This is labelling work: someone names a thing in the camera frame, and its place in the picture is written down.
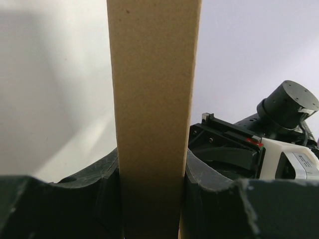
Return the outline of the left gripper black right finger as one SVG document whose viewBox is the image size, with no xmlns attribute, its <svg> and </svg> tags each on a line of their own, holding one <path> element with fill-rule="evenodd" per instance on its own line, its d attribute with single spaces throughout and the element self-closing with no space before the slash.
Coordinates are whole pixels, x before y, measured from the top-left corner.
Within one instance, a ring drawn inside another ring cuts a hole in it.
<svg viewBox="0 0 319 239">
<path fill-rule="evenodd" d="M 188 152 L 185 239 L 316 239 L 319 184 L 311 180 L 230 180 Z"/>
</svg>

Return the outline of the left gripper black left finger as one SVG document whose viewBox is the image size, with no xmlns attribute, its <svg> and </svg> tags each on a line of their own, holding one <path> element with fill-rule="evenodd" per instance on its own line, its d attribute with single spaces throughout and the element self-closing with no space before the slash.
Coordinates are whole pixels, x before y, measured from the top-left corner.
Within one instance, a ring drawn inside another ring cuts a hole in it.
<svg viewBox="0 0 319 239">
<path fill-rule="evenodd" d="M 0 178 L 3 239 L 121 239 L 118 153 L 57 183 L 31 176 Z"/>
</svg>

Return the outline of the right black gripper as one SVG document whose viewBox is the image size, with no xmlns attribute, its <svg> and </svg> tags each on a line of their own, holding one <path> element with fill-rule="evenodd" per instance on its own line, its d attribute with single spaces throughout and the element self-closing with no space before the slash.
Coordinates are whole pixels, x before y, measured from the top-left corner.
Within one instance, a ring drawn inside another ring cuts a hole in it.
<svg viewBox="0 0 319 239">
<path fill-rule="evenodd" d="M 260 178 L 265 147 L 262 139 L 243 126 L 203 113 L 200 123 L 190 127 L 189 150 L 202 162 L 235 180 Z"/>
</svg>

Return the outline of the brown cardboard box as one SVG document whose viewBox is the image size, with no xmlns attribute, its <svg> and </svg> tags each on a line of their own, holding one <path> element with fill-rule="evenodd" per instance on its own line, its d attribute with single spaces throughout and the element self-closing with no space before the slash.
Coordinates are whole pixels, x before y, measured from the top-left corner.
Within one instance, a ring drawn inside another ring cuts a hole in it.
<svg viewBox="0 0 319 239">
<path fill-rule="evenodd" d="M 124 236 L 175 239 L 199 0 L 107 1 Z"/>
</svg>

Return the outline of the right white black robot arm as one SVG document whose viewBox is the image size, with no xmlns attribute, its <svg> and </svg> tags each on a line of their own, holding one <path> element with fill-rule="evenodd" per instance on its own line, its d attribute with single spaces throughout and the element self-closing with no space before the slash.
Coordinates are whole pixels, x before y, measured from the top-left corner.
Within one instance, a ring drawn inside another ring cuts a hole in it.
<svg viewBox="0 0 319 239">
<path fill-rule="evenodd" d="M 255 114 L 236 123 L 204 113 L 190 128 L 188 148 L 231 180 L 318 180 L 319 147 L 306 124 L 318 110 L 318 99 L 307 88 L 287 80 Z"/>
</svg>

